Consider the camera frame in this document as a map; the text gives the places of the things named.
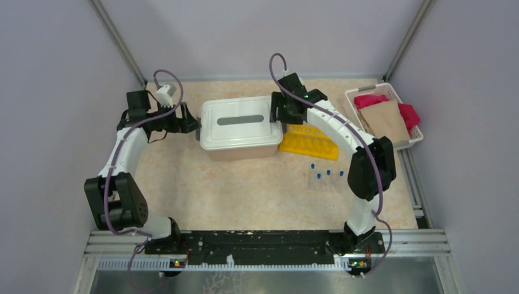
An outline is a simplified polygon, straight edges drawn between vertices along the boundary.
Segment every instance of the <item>white plastic basket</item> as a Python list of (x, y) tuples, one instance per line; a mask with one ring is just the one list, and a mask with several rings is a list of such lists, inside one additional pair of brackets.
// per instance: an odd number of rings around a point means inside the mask
[[(357, 121), (360, 122), (359, 119), (359, 111), (357, 110), (357, 107), (355, 106), (355, 103), (353, 102), (353, 99), (355, 97), (360, 95), (386, 95), (386, 97), (389, 100), (397, 100), (399, 103), (402, 103), (402, 100), (400, 100), (400, 97), (393, 89), (393, 86), (389, 83), (381, 83), (377, 85), (372, 86), (366, 86), (358, 89), (348, 90), (346, 91), (346, 98), (348, 99), (348, 103), (350, 104), (351, 108), (354, 110), (355, 117), (357, 118)], [(360, 128), (364, 130), (364, 127), (362, 124), (360, 124)], [(418, 126), (415, 126), (411, 129), (411, 139), (409, 141), (404, 141), (397, 143), (396, 145), (393, 145), (394, 150), (401, 150), (406, 149), (414, 145), (418, 141), (422, 141), (424, 139), (424, 135), (422, 134), (422, 131), (418, 128)]]

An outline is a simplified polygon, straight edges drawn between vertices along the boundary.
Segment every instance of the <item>white plastic container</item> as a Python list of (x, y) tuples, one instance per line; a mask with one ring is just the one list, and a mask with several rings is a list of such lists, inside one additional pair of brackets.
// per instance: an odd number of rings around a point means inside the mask
[[(386, 97), (389, 100), (397, 100), (398, 103), (403, 103), (402, 100), (400, 100), (400, 97), (393, 89), (393, 86), (391, 86), (390, 83), (381, 83), (373, 86), (366, 86), (358, 89), (348, 90), (346, 91), (346, 98), (348, 98), (348, 102), (353, 108), (355, 112), (355, 117), (357, 118), (357, 121), (359, 120), (359, 111), (357, 110), (357, 107), (355, 106), (354, 99), (357, 96), (360, 95), (386, 95)], [(360, 128), (364, 130), (364, 127), (362, 124), (360, 124)], [(394, 150), (401, 150), (406, 149), (414, 145), (418, 141), (422, 141), (424, 139), (424, 135), (422, 134), (422, 131), (418, 128), (418, 126), (415, 126), (411, 129), (411, 139), (409, 141), (404, 141), (397, 143), (397, 145), (393, 145)]]
[(200, 145), (213, 160), (274, 156), (283, 140), (280, 122), (269, 122), (271, 97), (211, 100), (202, 105)]

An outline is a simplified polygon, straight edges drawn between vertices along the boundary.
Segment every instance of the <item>pink cloth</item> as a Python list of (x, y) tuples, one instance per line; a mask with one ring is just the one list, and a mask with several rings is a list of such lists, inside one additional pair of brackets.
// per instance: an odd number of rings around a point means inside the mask
[[(385, 101), (389, 101), (386, 95), (360, 95), (353, 99), (353, 103), (355, 103), (355, 106), (358, 110)], [(418, 116), (418, 114), (414, 110), (414, 107), (410, 104), (399, 103), (398, 110), (400, 111), (400, 115), (404, 119), (407, 131), (411, 133), (411, 129), (414, 126), (418, 126), (418, 124), (420, 123), (420, 116)]]

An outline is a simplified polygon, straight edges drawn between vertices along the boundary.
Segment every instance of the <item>cable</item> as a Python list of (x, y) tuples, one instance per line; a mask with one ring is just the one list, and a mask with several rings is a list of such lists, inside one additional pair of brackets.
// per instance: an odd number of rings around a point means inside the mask
[(165, 133), (164, 133), (164, 136), (163, 136), (162, 138), (160, 138), (160, 139), (155, 139), (155, 140), (153, 140), (153, 141), (151, 141), (151, 142), (148, 142), (148, 144), (155, 143), (155, 142), (157, 142), (157, 141), (162, 141), (162, 140), (166, 139), (166, 136), (167, 136), (167, 135), (168, 135), (168, 132), (165, 132)]
[(149, 90), (146, 90), (146, 92), (148, 93), (148, 95), (150, 95), (153, 100), (155, 100), (155, 102), (157, 103), (157, 105), (160, 105), (159, 101), (157, 100), (157, 98), (155, 98), (155, 96), (153, 96), (153, 94), (149, 91)]
[(277, 79), (275, 78), (275, 75), (274, 75), (274, 70), (272, 69), (272, 61), (274, 60), (274, 58), (276, 56), (279, 56), (282, 60), (283, 60), (283, 67), (286, 71), (286, 60), (285, 60), (285, 57), (281, 54), (281, 53), (274, 53), (272, 56), (271, 56), (271, 59), (269, 60), (269, 71), (271, 72), (271, 77), (272, 77), (272, 80), (274, 81), (274, 83), (280, 88), (281, 91), (283, 91), (286, 95), (289, 95), (290, 97), (292, 97), (293, 99), (296, 99), (297, 101), (299, 102), (302, 102), (310, 107), (313, 107), (317, 110), (320, 110), (321, 112), (324, 112), (326, 113), (327, 115), (330, 115), (331, 117), (335, 118), (336, 120), (338, 120), (341, 124), (343, 124), (344, 126), (346, 126), (348, 128), (348, 130), (353, 133), (353, 135), (355, 137), (357, 137), (357, 139), (359, 139), (360, 143), (362, 144), (362, 146), (364, 147), (364, 150), (366, 150), (366, 153), (368, 154), (368, 157), (370, 159), (370, 162), (373, 166), (373, 171), (375, 172), (375, 178), (376, 178), (376, 183), (377, 183), (377, 187), (378, 187), (378, 195), (379, 195), (379, 202), (378, 202), (378, 209), (376, 211), (373, 211), (372, 210), (372, 214), (374, 215), (375, 219), (378, 221), (378, 222), (381, 222), (383, 223), (384, 225), (386, 225), (388, 231), (389, 231), (389, 244), (387, 245), (387, 248), (386, 248), (386, 251), (384, 252), (384, 254), (382, 255), (382, 257), (380, 258), (380, 260), (376, 263), (376, 265), (367, 273), (367, 274), (362, 274), (362, 277), (367, 277), (369, 276), (372, 272), (374, 272), (375, 269), (377, 269), (379, 267), (379, 265), (382, 263), (382, 261), (384, 261), (384, 259), (386, 259), (386, 256), (387, 254), (389, 253), (389, 249), (391, 248), (391, 245), (393, 244), (393, 232), (391, 231), (391, 227), (389, 226), (389, 224), (380, 219), (378, 216), (380, 215), (380, 213), (382, 212), (382, 207), (383, 207), (383, 200), (384, 200), (384, 189), (382, 188), (382, 179), (380, 178), (380, 172), (378, 171), (378, 167), (376, 165), (376, 161), (375, 161), (375, 157), (373, 157), (373, 153), (371, 152), (368, 144), (362, 139), (362, 137), (360, 136), (359, 133), (357, 133), (357, 131), (355, 130), (354, 127), (350, 126), (349, 124), (346, 123), (346, 121), (344, 119), (342, 119), (341, 117), (339, 116), (335, 116), (331, 111), (323, 108), (323, 107), (320, 107), (319, 105), (315, 105), (313, 103), (311, 103), (310, 101), (307, 101), (301, 97), (297, 97), (296, 95), (294, 95), (293, 93), (291, 93), (290, 91), (288, 91), (287, 89), (285, 89), (285, 87), (283, 87), (278, 81)]
[(117, 235), (117, 236), (121, 236), (121, 235), (125, 235), (125, 234), (128, 234), (128, 233), (137, 233), (139, 235), (143, 235), (143, 236), (146, 236), (148, 238), (151, 238), (153, 237), (150, 233), (147, 233), (147, 232), (144, 232), (144, 231), (141, 231), (141, 230), (136, 230), (136, 229), (129, 229), (129, 230), (126, 230), (126, 231), (123, 231), (123, 232), (119, 232), (117, 231), (111, 221), (110, 221), (110, 217), (109, 217), (109, 212), (110, 210), (108, 209), (108, 193), (110, 191), (110, 180), (111, 180), (111, 177), (112, 177), (112, 172), (115, 168), (115, 164), (117, 162), (117, 158), (119, 156), (119, 153), (121, 152), (121, 149), (122, 149), (122, 146), (124, 144), (124, 142), (126, 141), (126, 139), (128, 138), (128, 136), (130, 136), (130, 134), (138, 127), (142, 126), (143, 124), (146, 124), (146, 123), (149, 123), (150, 121), (154, 121), (156, 119), (161, 119), (161, 118), (164, 118), (172, 113), (174, 113), (177, 108), (180, 106), (180, 104), (182, 103), (182, 98), (184, 98), (184, 87), (182, 87), (182, 83), (180, 82), (180, 80), (178, 79), (177, 76), (175, 76), (175, 74), (173, 74), (172, 72), (168, 71), (168, 70), (165, 70), (165, 69), (159, 69), (159, 70), (156, 70), (154, 73), (153, 73), (153, 78), (155, 80), (155, 82), (157, 81), (157, 78), (156, 78), (156, 75), (157, 73), (159, 72), (165, 72), (169, 75), (171, 75), (175, 81), (178, 83), (179, 85), (179, 88), (180, 88), (180, 98), (177, 102), (177, 104), (168, 112), (166, 113), (163, 113), (161, 115), (157, 115), (157, 116), (154, 116), (152, 118), (146, 118), (146, 119), (143, 119), (142, 121), (134, 124), (125, 134), (124, 136), (122, 137), (122, 140), (119, 141), (116, 149), (115, 149), (115, 152), (114, 152), (114, 156), (112, 157), (112, 161), (110, 162), (110, 168), (108, 169), (108, 174), (106, 176), (106, 181), (105, 181), (105, 189), (104, 189), (104, 193), (103, 193), (103, 210), (104, 210), (104, 213), (105, 213), (105, 220), (106, 220), (106, 226), (108, 227), (108, 229), (114, 234), (114, 235)]
[(341, 117), (338, 117), (338, 116), (335, 116), (331, 111), (329, 111), (328, 109), (325, 109), (323, 107), (320, 107), (319, 105), (315, 105), (313, 103), (311, 103), (310, 101), (307, 101), (301, 97), (297, 97), (296, 95), (294, 95), (293, 93), (291, 93), (290, 91), (288, 91), (287, 89), (285, 89), (285, 87), (283, 87), (275, 78), (275, 75), (274, 75), (274, 70), (272, 69), (272, 61), (274, 60), (274, 58), (276, 56), (279, 56), (281, 57), (281, 59), (283, 60), (283, 66), (286, 70), (286, 60), (285, 60), (285, 57), (283, 55), (281, 55), (281, 53), (274, 53), (272, 56), (271, 56), (271, 60), (269, 61), (269, 70), (271, 72), (271, 77), (272, 79), (274, 80), (274, 83), (281, 89), (281, 91), (283, 91), (285, 94), (289, 95), (290, 97), (296, 99), (297, 101), (299, 102), (302, 102), (310, 107), (313, 107), (317, 110), (321, 110), (322, 112), (326, 113), (327, 115), (329, 116), (332, 116), (334, 117), (336, 120), (338, 120), (341, 124), (345, 125), (348, 130), (350, 132), (353, 133), (353, 135), (355, 135), (355, 137), (357, 137), (360, 141), (360, 143), (362, 144), (362, 146), (364, 147), (364, 149), (366, 150), (366, 153), (368, 154), (368, 157), (370, 159), (370, 162), (372, 163), (372, 166), (373, 166), (373, 169), (375, 171), (375, 178), (376, 178), (376, 183), (377, 183), (377, 186), (378, 186), (378, 195), (379, 195), (379, 202), (378, 202), (378, 209), (376, 210), (375, 214), (376, 215), (379, 215), (380, 212), (382, 211), (382, 205), (383, 205), (383, 198), (384, 198), (384, 189), (382, 188), (382, 179), (380, 178), (380, 172), (378, 171), (378, 167), (376, 166), (376, 161), (375, 161), (375, 157), (373, 157), (373, 153), (371, 152), (369, 146), (367, 145), (367, 143), (362, 139), (362, 137), (359, 135), (359, 133), (357, 133), (357, 131), (355, 130), (354, 127), (350, 126), (349, 124), (346, 123), (346, 121), (344, 119), (342, 119)]
[(138, 244), (137, 246), (135, 246), (135, 248), (133, 249), (132, 257), (130, 257), (130, 261), (128, 262), (128, 268), (127, 268), (128, 281), (130, 282), (130, 286), (132, 286), (132, 288), (134, 290), (139, 291), (141, 293), (153, 293), (153, 292), (157, 291), (158, 289), (162, 288), (164, 286), (164, 283), (166, 282), (166, 278), (164, 276), (161, 276), (159, 284), (157, 286), (155, 286), (155, 288), (152, 288), (152, 289), (141, 289), (141, 288), (138, 288), (135, 285), (135, 283), (133, 283), (133, 279), (132, 279), (133, 260), (135, 259), (135, 256), (137, 254), (141, 253), (144, 250), (144, 247), (146, 246), (146, 243), (148, 243), (148, 242), (149, 242), (149, 240), (146, 239), (141, 244)]
[(389, 226), (389, 224), (385, 220), (380, 219), (375, 213), (373, 213), (373, 215), (375, 216), (375, 219), (378, 222), (381, 222), (384, 225), (386, 225), (387, 230), (389, 231), (389, 242), (387, 244), (386, 251), (384, 251), (384, 254), (378, 260), (378, 262), (375, 264), (375, 266), (372, 267), (369, 272), (362, 273), (360, 276), (354, 276), (354, 277), (363, 277), (365, 279), (365, 278), (369, 277), (373, 272), (375, 272), (375, 270), (380, 266), (380, 264), (382, 264), (382, 262), (386, 259), (387, 254), (389, 253), (389, 250), (391, 249), (391, 245), (393, 244), (393, 231), (391, 230), (391, 227)]

